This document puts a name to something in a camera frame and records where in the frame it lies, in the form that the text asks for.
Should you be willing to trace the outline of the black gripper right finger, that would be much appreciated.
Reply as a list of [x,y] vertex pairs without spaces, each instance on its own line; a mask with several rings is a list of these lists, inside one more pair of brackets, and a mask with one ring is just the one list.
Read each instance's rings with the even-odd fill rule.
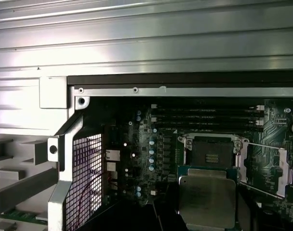
[[274,210],[261,208],[244,186],[237,187],[237,220],[243,231],[293,231],[293,223]]

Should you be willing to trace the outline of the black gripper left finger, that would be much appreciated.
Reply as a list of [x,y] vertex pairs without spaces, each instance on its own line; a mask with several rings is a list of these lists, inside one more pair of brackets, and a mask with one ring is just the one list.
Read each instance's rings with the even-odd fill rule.
[[119,231],[178,231],[176,182],[157,182],[149,188],[135,189],[121,207]]

